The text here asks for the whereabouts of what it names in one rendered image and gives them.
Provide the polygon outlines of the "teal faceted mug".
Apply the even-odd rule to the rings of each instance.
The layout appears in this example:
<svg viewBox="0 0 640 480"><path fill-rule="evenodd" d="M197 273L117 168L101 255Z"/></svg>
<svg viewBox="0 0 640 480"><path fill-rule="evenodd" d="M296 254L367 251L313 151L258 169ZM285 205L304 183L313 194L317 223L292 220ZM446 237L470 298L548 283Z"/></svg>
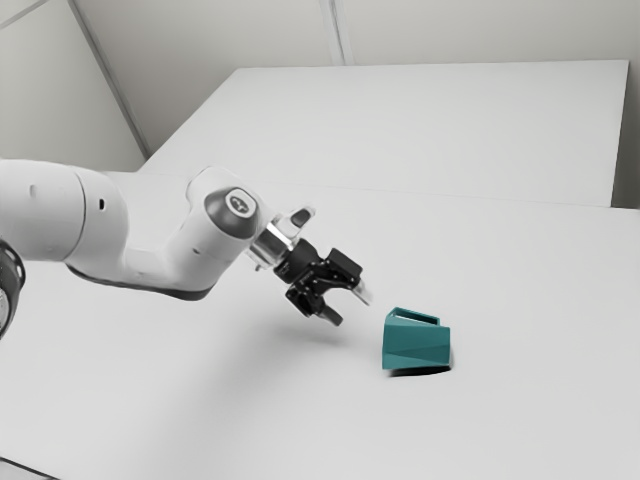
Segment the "teal faceted mug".
<svg viewBox="0 0 640 480"><path fill-rule="evenodd" d="M394 307L385 317L381 350L384 370L449 368L451 330L440 319Z"/></svg>

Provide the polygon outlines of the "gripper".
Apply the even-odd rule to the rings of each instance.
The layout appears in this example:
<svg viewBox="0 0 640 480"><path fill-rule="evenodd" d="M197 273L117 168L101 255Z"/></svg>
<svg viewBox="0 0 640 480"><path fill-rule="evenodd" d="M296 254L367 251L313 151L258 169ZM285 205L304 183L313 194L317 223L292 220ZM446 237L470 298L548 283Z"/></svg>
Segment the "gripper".
<svg viewBox="0 0 640 480"><path fill-rule="evenodd" d="M317 316L340 326L343 317L331 308L324 294L331 289L351 291L362 303L372 303L372 293L361 280L363 267L332 248L326 258L307 240L300 239L274 268L274 274L289 286L285 297L305 317Z"/></svg>

